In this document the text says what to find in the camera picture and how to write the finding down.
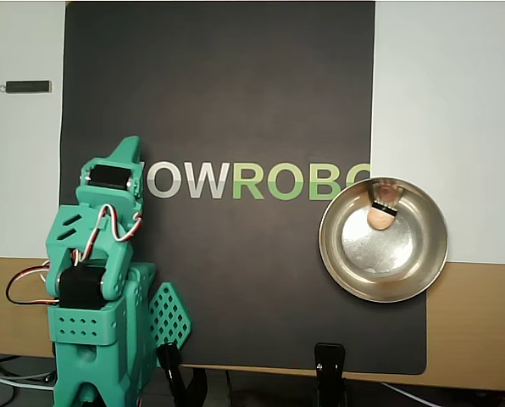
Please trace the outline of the teal gripper body black servo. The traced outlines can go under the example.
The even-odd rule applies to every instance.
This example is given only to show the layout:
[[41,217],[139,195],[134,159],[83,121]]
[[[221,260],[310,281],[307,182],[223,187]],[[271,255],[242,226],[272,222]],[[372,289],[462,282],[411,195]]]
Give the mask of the teal gripper body black servo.
[[120,212],[142,211],[142,184],[130,168],[95,164],[83,169],[75,195],[92,208],[111,204]]

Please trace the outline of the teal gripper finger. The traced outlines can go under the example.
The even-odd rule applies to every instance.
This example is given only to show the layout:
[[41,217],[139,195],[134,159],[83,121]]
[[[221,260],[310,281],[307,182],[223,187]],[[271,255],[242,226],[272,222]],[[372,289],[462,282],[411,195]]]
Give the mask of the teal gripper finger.
[[143,164],[140,137],[125,137],[107,157],[95,157],[80,171],[80,185],[143,194]]

